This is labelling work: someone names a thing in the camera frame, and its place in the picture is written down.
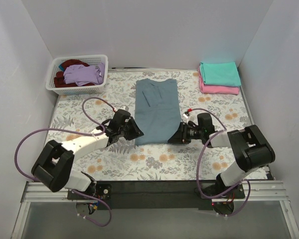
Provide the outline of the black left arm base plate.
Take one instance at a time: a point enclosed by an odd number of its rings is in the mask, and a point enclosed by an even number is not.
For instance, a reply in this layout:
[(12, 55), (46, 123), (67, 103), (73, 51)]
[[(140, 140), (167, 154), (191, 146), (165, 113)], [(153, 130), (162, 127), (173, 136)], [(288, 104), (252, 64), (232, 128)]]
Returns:
[[(94, 198), (101, 200), (109, 200), (111, 198), (112, 185), (108, 183), (91, 183), (90, 186), (84, 192), (79, 192)], [(77, 193), (73, 193), (70, 190), (67, 194), (68, 200), (88, 200), (87, 196), (81, 196)]]

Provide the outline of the blue-grey t-shirt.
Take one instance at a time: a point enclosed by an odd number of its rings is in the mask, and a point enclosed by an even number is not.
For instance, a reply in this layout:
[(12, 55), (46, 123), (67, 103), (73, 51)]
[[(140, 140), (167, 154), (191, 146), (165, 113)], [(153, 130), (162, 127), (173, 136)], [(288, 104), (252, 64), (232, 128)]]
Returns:
[(135, 140), (137, 146), (166, 144), (181, 122), (177, 81), (137, 81), (135, 121), (144, 133)]

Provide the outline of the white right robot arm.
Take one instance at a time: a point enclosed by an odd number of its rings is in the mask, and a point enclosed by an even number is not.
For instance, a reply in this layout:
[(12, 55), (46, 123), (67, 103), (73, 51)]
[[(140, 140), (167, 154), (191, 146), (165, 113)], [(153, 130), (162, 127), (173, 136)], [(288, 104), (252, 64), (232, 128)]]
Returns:
[(201, 140), (208, 148), (232, 149), (235, 161), (216, 177), (214, 188), (223, 192), (243, 180), (253, 171), (275, 161), (276, 155), (258, 126), (219, 132), (215, 130), (210, 113), (197, 115), (198, 123), (181, 122), (177, 131), (168, 140), (170, 144), (189, 144)]

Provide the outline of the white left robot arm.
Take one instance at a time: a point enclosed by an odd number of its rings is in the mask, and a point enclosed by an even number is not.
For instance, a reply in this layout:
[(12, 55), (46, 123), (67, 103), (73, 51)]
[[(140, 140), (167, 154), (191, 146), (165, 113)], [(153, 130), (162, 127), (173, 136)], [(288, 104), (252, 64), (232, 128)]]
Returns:
[(144, 135), (126, 110), (117, 110), (114, 116), (104, 123), (91, 131), (90, 136), (64, 142), (49, 141), (31, 169), (33, 176), (52, 192), (63, 188), (86, 192), (94, 187), (96, 180), (87, 173), (72, 169), (73, 163), (118, 142), (121, 137), (134, 140)]

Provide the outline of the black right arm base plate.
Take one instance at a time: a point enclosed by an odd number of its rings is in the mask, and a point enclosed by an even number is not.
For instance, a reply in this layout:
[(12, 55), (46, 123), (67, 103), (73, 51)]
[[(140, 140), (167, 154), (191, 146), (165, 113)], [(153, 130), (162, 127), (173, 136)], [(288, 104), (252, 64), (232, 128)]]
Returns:
[(244, 192), (243, 186), (241, 184), (236, 184), (233, 186), (221, 186), (218, 183), (200, 183), (201, 191), (208, 197), (215, 197), (218, 194), (227, 191), (222, 194), (219, 199), (234, 198), (234, 199), (244, 199), (246, 194)]

